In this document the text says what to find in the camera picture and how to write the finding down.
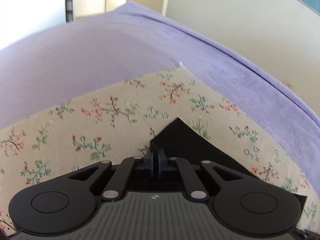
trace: round pad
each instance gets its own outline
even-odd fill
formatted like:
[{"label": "round pad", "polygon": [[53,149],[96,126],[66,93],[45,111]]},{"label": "round pad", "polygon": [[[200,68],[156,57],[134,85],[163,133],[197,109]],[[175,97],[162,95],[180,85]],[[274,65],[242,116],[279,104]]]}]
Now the round pad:
[{"label": "round pad", "polygon": [[258,179],[226,182],[215,197],[213,209],[231,230],[258,237],[290,231],[301,212],[293,194]]},{"label": "round pad", "polygon": [[275,197],[262,192],[248,193],[240,199],[240,202],[244,209],[256,214],[270,213],[278,206],[278,201]]},{"label": "round pad", "polygon": [[67,195],[60,192],[44,192],[35,196],[31,202],[33,208],[42,213],[54,213],[64,209],[69,203]]},{"label": "round pad", "polygon": [[61,234],[79,228],[96,210],[85,181],[56,178],[25,188],[9,204],[17,230],[36,235]]}]

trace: purple fabric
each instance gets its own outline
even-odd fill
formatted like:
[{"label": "purple fabric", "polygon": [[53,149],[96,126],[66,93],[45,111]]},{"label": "purple fabric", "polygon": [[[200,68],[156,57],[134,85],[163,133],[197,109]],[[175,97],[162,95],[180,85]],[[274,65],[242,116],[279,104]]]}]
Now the purple fabric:
[{"label": "purple fabric", "polygon": [[320,195],[316,114],[239,54],[133,2],[0,51],[0,128],[71,97],[180,61],[268,132]]}]

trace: floral cloth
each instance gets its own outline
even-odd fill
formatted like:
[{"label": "floral cloth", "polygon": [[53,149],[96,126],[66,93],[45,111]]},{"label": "floral cloth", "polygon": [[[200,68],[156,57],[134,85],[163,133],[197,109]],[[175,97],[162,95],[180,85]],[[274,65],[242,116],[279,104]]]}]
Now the floral cloth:
[{"label": "floral cloth", "polygon": [[320,199],[289,155],[241,109],[183,66],[83,95],[0,131],[0,227],[14,233],[11,198],[104,159],[143,156],[176,117],[261,180],[307,201],[299,228],[320,231]]}]

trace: silver rivet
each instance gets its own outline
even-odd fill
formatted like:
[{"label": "silver rivet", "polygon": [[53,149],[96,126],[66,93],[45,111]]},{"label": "silver rivet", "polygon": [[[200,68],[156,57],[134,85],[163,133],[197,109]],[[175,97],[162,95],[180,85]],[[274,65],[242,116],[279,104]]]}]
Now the silver rivet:
[{"label": "silver rivet", "polygon": [[115,198],[118,197],[119,193],[115,190],[107,190],[103,193],[105,198]]},{"label": "silver rivet", "polygon": [[207,196],[207,194],[201,190],[196,190],[191,192],[191,197],[196,198],[196,199],[203,199]]}]

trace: black fabric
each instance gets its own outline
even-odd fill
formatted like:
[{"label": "black fabric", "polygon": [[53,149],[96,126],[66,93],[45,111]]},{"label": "black fabric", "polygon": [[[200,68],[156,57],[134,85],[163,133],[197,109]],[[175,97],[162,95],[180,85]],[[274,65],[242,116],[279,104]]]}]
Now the black fabric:
[{"label": "black fabric", "polygon": [[213,161],[235,171],[255,177],[245,167],[214,147],[177,118],[150,141],[153,152],[164,149],[167,157],[187,159],[191,164],[200,165],[203,160]]}]

